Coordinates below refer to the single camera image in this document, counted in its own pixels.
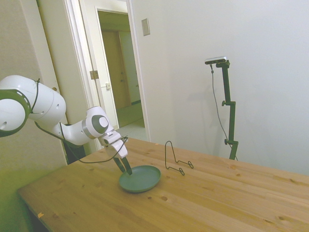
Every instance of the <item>doorway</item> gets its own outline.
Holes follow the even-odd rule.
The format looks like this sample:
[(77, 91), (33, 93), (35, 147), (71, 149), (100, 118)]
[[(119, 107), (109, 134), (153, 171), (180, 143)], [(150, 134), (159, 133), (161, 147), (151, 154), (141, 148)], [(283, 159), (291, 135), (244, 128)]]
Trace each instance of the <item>doorway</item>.
[(147, 140), (127, 14), (98, 11), (119, 129)]

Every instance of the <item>beige wall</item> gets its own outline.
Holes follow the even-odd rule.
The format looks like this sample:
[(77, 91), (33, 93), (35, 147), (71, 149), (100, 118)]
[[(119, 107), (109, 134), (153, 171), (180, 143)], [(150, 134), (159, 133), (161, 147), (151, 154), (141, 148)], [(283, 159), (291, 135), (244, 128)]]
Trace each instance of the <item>beige wall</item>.
[[(0, 3), (0, 80), (18, 74), (56, 85), (35, 0)], [(0, 231), (32, 231), (16, 190), (66, 165), (61, 142), (29, 120), (18, 133), (0, 138)]]

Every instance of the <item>black cable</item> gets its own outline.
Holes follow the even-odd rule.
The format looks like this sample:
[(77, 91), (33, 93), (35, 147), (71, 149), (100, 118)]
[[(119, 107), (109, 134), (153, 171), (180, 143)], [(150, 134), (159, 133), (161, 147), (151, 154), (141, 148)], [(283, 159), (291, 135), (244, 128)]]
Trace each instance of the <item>black cable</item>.
[(213, 92), (214, 101), (216, 102), (217, 116), (218, 116), (218, 119), (219, 119), (219, 122), (220, 122), (220, 126), (221, 126), (221, 128), (222, 128), (222, 130), (223, 130), (223, 132), (224, 132), (225, 138), (226, 138), (226, 140), (228, 141), (226, 132), (225, 132), (225, 130), (224, 130), (223, 126), (222, 126), (222, 123), (221, 123), (221, 119), (220, 119), (220, 116), (219, 116), (219, 110), (218, 110), (218, 103), (217, 103), (216, 95), (215, 95), (215, 93), (214, 93), (214, 86), (213, 86), (213, 73), (214, 73), (214, 71), (213, 71), (213, 69), (212, 69), (212, 65), (210, 65), (210, 67), (211, 67), (211, 75), (212, 75), (212, 92)]
[(38, 79), (37, 81), (34, 81), (34, 82), (36, 82), (37, 83), (37, 94), (36, 94), (36, 96), (35, 96), (35, 100), (34, 100), (34, 103), (33, 103), (33, 106), (32, 106), (32, 108), (31, 108), (31, 114), (38, 114), (38, 113), (34, 113), (33, 112), (33, 108), (34, 108), (34, 106), (35, 106), (35, 103), (37, 103), (37, 99), (38, 99), (38, 95), (39, 95), (39, 83), (40, 83), (40, 79)]
[[(63, 134), (61, 122), (59, 122), (59, 124), (60, 124), (60, 129), (61, 129), (61, 134), (62, 134), (62, 137), (63, 137), (63, 141), (64, 141), (64, 142), (67, 142), (67, 140), (65, 139), (64, 134)], [(105, 163), (105, 162), (108, 162), (108, 161), (112, 160), (113, 158), (115, 158), (115, 156), (119, 153), (119, 151), (121, 150), (121, 148), (125, 145), (126, 141), (128, 140), (128, 137), (127, 137), (127, 136), (124, 137), (124, 138), (125, 138), (125, 141), (123, 142), (123, 144), (121, 145), (121, 147), (119, 148), (119, 150), (116, 152), (116, 154), (115, 154), (113, 157), (111, 157), (110, 159), (107, 159), (107, 160), (95, 161), (95, 162), (84, 162), (84, 161), (81, 161), (81, 160), (75, 155), (75, 153), (74, 153), (74, 151), (71, 149), (70, 145), (68, 145), (68, 144), (67, 144), (67, 145), (68, 145), (70, 151), (72, 152), (72, 154), (75, 156), (75, 158), (76, 158), (79, 162), (82, 162), (82, 163)]]

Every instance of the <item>wooden table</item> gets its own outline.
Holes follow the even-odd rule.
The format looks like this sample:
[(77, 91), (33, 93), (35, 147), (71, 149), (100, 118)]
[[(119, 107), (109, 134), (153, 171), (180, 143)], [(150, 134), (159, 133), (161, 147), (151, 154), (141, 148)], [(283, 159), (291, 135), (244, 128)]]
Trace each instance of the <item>wooden table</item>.
[[(57, 232), (309, 232), (309, 176), (129, 139), (132, 167), (153, 165), (161, 179), (133, 194), (121, 189), (113, 161), (75, 162), (18, 192), (50, 231)], [(102, 160), (104, 150), (83, 158)]]

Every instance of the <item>light switch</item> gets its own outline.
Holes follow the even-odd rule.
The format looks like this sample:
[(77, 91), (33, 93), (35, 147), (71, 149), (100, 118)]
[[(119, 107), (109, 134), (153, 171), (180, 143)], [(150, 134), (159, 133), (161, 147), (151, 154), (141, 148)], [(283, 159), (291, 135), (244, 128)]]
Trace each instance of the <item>light switch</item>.
[(144, 34), (144, 36), (150, 35), (148, 18), (143, 19), (143, 20), (141, 21), (141, 26), (142, 26), (142, 28), (143, 28), (143, 34)]

